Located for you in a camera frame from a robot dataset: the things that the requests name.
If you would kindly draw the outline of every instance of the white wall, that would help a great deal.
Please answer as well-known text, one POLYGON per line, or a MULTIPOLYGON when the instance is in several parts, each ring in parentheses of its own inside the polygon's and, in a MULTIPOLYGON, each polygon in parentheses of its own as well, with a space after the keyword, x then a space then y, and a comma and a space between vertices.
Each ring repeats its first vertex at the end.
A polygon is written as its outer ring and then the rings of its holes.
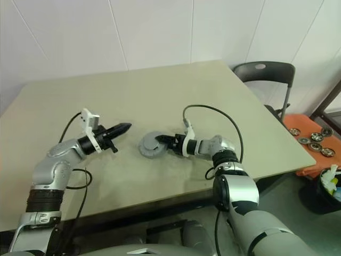
MULTIPOLYGON (((290 112, 341 73, 340 0, 1 0, 0 113, 32 80, 223 59, 296 66, 290 112)), ((251 83, 280 107, 285 87, 251 83)))

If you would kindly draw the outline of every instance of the table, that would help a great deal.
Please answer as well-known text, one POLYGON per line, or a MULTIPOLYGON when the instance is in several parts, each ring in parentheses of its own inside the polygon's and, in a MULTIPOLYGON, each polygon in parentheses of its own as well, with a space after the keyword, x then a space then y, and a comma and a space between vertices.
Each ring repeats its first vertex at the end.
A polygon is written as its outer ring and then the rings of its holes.
MULTIPOLYGON (((183 133, 182 109, 192 103, 212 105, 232 116, 244 139, 243 165, 254 179, 315 164, 222 61, 33 82, 0 119, 0 231, 17 227, 34 166, 84 107, 100 114, 105 127, 119 122, 133 126, 114 140, 118 153, 93 154, 80 166, 87 166, 94 177, 82 216, 209 189, 212 181, 204 175, 211 162, 174 154, 151 160, 136 147, 150 131, 183 133)), ((237 133, 226 118, 206 109, 189 109, 187 115, 197 138, 221 134, 239 155, 237 133)), ((73 124, 66 139, 80 136, 80 131, 73 124)), ((84 180, 84 174, 75 172, 70 184, 79 186, 84 180)), ((76 216, 83 194, 66 191, 63 219, 76 216)))

